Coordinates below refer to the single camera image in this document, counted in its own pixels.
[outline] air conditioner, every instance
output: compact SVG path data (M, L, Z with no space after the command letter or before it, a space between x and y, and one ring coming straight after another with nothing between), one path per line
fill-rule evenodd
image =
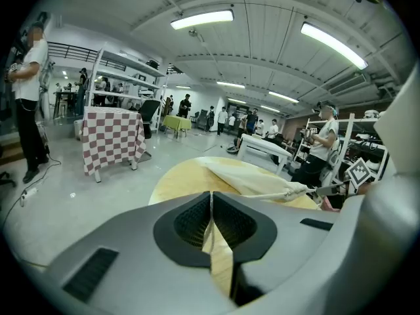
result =
M370 76L363 73L354 73L334 83L326 85L325 88L332 95L339 96L351 91L358 90L368 85L370 85Z

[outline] red and white checkered tablecloth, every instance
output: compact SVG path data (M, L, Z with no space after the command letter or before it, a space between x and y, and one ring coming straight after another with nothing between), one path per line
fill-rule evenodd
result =
M136 112L86 106L82 131L87 176L117 162L138 162L146 150L143 120Z

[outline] round wooden table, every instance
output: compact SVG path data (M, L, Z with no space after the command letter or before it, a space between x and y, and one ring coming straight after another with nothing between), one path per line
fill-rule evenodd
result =
M149 199L149 205L190 194L200 194L205 191L240 194L237 190L210 171L204 165L203 161L212 161L234 167L252 167L260 173L277 176L265 169L236 159L228 159L225 157L197 157L196 159L189 159L181 162L170 169L154 188L152 196ZM298 197L293 201L278 201L278 203L303 209L318 209L316 203L306 195ZM211 232L206 231L206 234L208 233L209 235L205 240L203 251L211 256L211 275L215 280L215 283L226 296L229 296L232 280L232 250L229 248L214 223L209 225L208 228L212 229Z

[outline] black metal railing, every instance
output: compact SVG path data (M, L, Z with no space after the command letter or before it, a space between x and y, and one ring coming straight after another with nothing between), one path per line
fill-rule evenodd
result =
M51 57L71 58L73 60L82 60L93 63L98 52L96 50L78 47L76 45L48 42L48 54ZM125 71L126 68L125 65L111 60L100 60L99 64L122 71Z

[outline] cloth on table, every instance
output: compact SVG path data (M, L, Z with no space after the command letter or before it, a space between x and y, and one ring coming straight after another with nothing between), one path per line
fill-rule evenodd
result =
M165 116L162 125L176 131L179 131L180 129L191 129L191 120L175 115L167 115Z
M299 196L315 191L304 184L288 182L279 176L262 174L253 168L218 163L205 163L205 165L241 195L249 198L292 201Z
M146 150L143 120L137 112L86 106L82 131L87 176L125 160L138 162Z

